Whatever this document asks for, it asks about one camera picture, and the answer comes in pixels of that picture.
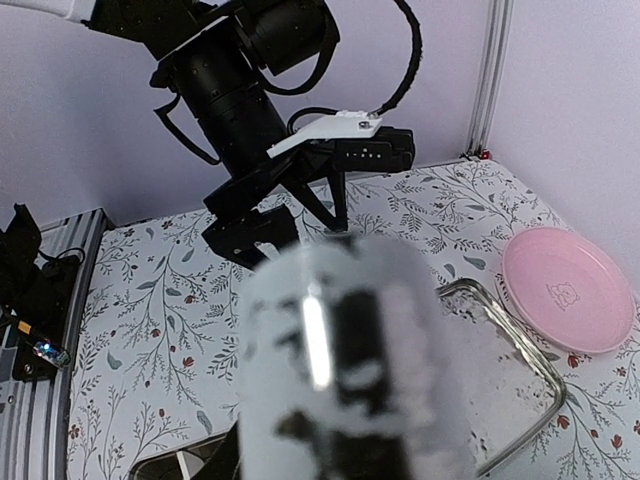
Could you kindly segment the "metal tongs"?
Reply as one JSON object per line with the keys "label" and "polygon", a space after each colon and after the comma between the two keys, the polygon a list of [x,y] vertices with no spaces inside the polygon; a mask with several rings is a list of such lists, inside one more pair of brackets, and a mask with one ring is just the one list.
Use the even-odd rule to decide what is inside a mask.
{"label": "metal tongs", "polygon": [[386,237],[290,248],[240,294],[246,479],[471,479],[424,257]]}

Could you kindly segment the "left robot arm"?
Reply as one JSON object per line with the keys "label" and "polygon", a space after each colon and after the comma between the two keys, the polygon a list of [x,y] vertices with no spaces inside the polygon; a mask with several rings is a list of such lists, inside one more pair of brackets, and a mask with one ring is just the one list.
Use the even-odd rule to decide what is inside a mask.
{"label": "left robot arm", "polygon": [[302,144],[270,157],[288,129],[271,102],[269,75],[308,58],[310,77],[293,89],[309,92],[322,78],[340,35],[322,1],[98,1],[83,21],[89,29],[137,42],[157,61],[150,84],[185,103],[206,139],[200,149],[170,120],[165,128],[229,179],[205,201],[215,220],[204,239],[217,255],[247,269],[264,260],[263,244],[279,250],[299,240],[291,212],[260,211],[259,203],[283,187],[333,231],[346,228],[344,175],[330,163],[326,144]]}

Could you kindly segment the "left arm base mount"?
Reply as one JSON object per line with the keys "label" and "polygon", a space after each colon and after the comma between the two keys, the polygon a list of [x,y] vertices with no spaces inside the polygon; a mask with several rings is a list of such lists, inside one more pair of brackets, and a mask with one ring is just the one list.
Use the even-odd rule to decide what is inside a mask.
{"label": "left arm base mount", "polygon": [[1,327],[17,335],[11,376],[22,382],[53,379],[71,356],[64,329],[80,266],[80,247],[56,255],[41,251],[42,234],[24,204],[1,231]]}

